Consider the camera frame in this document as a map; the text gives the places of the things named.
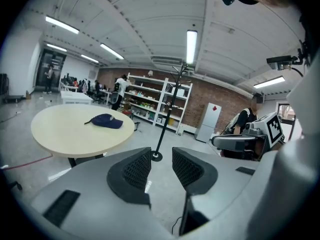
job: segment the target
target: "red cable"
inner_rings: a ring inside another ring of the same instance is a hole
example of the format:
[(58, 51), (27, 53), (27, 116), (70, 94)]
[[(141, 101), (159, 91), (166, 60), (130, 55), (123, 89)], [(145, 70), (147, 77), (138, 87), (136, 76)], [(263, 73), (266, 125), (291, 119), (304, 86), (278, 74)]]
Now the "red cable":
[(24, 163), (24, 164), (21, 164), (21, 165), (3, 168), (2, 170), (3, 170), (3, 171), (7, 171), (7, 170), (19, 168), (19, 167), (28, 166), (28, 165), (34, 164), (34, 163), (36, 163), (36, 162), (40, 162), (40, 161), (42, 161), (42, 160), (45, 160), (45, 159), (48, 159), (48, 158), (52, 158), (52, 157), (53, 157), (53, 155), (51, 154), (51, 155), (49, 155), (49, 156), (47, 156), (47, 157), (44, 157), (44, 158), (41, 158), (41, 159), (38, 159), (38, 160), (35, 160), (35, 161), (32, 161), (32, 162), (27, 162), (27, 163)]

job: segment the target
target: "white desk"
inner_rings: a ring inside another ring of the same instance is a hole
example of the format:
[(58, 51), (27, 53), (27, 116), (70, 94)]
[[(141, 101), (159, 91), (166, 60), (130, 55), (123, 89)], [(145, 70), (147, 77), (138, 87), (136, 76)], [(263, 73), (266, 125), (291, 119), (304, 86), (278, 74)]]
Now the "white desk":
[(61, 93), (63, 104), (80, 103), (80, 104), (91, 105), (91, 102), (93, 100), (92, 98), (90, 98), (89, 96), (85, 95), (82, 92), (72, 92), (72, 91), (62, 90), (60, 93)]
[[(119, 129), (84, 124), (95, 116), (110, 114), (123, 121)], [(35, 141), (54, 156), (75, 158), (101, 155), (127, 140), (134, 132), (134, 122), (125, 114), (102, 107), (84, 104), (64, 104), (40, 111), (31, 122)]]
[(64, 91), (69, 91), (69, 89), (75, 90), (75, 92), (78, 91), (78, 87), (65, 85), (64, 83), (60, 82), (60, 88), (59, 88), (59, 90), (62, 91), (62, 89), (63, 89)]
[(104, 93), (104, 94), (107, 94), (107, 97), (106, 97), (106, 106), (108, 106), (108, 101), (109, 101), (109, 95), (112, 94), (111, 92), (107, 91), (107, 90), (104, 90), (104, 89), (101, 89), (100, 92)]

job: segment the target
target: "brick wall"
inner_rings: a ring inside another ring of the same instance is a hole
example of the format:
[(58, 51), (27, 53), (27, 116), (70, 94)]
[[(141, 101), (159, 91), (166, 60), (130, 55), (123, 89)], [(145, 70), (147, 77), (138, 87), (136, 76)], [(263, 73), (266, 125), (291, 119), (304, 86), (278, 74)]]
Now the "brick wall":
[[(127, 75), (129, 72), (134, 76), (148, 76), (148, 70), (144, 69), (100, 69), (97, 80), (101, 84), (106, 85), (107, 88), (113, 88), (115, 78), (119, 78), (123, 74)], [(173, 81), (170, 74), (155, 70), (153, 71), (152, 78), (161, 80), (169, 78), (169, 81)], [(183, 77), (182, 79), (185, 81), (191, 80), (193, 83), (190, 98), (182, 119), (183, 124), (197, 127), (206, 104), (213, 103), (222, 107), (214, 129), (215, 133), (221, 132), (237, 113), (249, 106), (249, 99), (235, 91), (192, 77)], [(176, 105), (183, 106), (183, 103), (184, 101), (176, 99)], [(179, 115), (180, 112), (176, 111), (172, 114)]]

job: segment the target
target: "security camera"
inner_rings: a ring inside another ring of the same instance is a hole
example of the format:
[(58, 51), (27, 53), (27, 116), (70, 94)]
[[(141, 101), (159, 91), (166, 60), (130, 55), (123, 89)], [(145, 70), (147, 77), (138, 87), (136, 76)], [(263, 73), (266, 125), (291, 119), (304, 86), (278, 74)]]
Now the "security camera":
[(266, 62), (273, 70), (290, 70), (292, 68), (293, 59), (294, 58), (291, 56), (280, 56), (267, 58)]

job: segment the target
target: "fluorescent light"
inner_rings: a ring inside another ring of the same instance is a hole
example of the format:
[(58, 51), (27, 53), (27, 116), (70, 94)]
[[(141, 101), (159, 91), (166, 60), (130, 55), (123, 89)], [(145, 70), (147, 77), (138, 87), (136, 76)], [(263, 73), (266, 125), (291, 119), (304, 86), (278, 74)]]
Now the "fluorescent light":
[(268, 81), (264, 81), (264, 82), (255, 84), (254, 88), (258, 89), (258, 88), (261, 88), (261, 87), (266, 87), (266, 86), (278, 84), (278, 83), (281, 83), (281, 82), (284, 82), (284, 81), (285, 81), (284, 77), (283, 76), (279, 76), (277, 78), (274, 78), (274, 79), (271, 79), (271, 80), (268, 80)]
[(75, 29), (75, 28), (72, 27), (72, 26), (69, 26), (69, 25), (67, 25), (67, 24), (64, 24), (64, 23), (62, 23), (61, 21), (58, 21), (58, 20), (56, 20), (56, 19), (54, 19), (54, 18), (50, 18), (50, 17), (46, 16), (46, 17), (45, 17), (45, 20), (46, 20), (47, 22), (50, 22), (50, 23), (52, 23), (52, 24), (55, 24), (55, 25), (57, 25), (57, 26), (59, 26), (59, 27), (61, 27), (61, 28), (64, 28), (64, 29), (66, 29), (66, 30), (69, 30), (69, 31), (71, 31), (71, 32), (73, 32), (73, 33), (75, 33), (75, 34), (78, 34), (78, 33), (79, 33), (79, 30), (78, 30), (78, 29)]
[(195, 59), (196, 44), (197, 44), (198, 32), (194, 30), (188, 30), (186, 32), (186, 63), (192, 64)]
[(86, 58), (87, 60), (93, 61), (93, 62), (95, 62), (95, 63), (99, 63), (99, 61), (97, 61), (97, 60), (95, 60), (95, 59), (93, 59), (93, 58), (90, 58), (90, 57), (88, 57), (88, 56), (86, 56), (86, 55), (81, 54), (81, 57), (84, 57), (84, 58)]
[(121, 55), (119, 55), (118, 53), (116, 53), (114, 50), (112, 50), (111, 48), (109, 48), (108, 46), (106, 46), (105, 44), (100, 44), (100, 47), (102, 47), (103, 49), (107, 50), (109, 53), (113, 54), (114, 56), (116, 56), (117, 58), (119, 58), (120, 60), (123, 60), (124, 57), (122, 57)]
[(55, 46), (55, 45), (52, 45), (52, 44), (49, 44), (49, 43), (47, 43), (46, 45), (47, 45), (47, 46), (49, 46), (49, 47), (51, 47), (51, 48), (54, 48), (54, 49), (60, 50), (60, 51), (64, 51), (64, 52), (66, 52), (66, 51), (67, 51), (67, 50), (66, 50), (66, 49), (64, 49), (64, 48), (61, 48), (61, 47), (58, 47), (58, 46)]

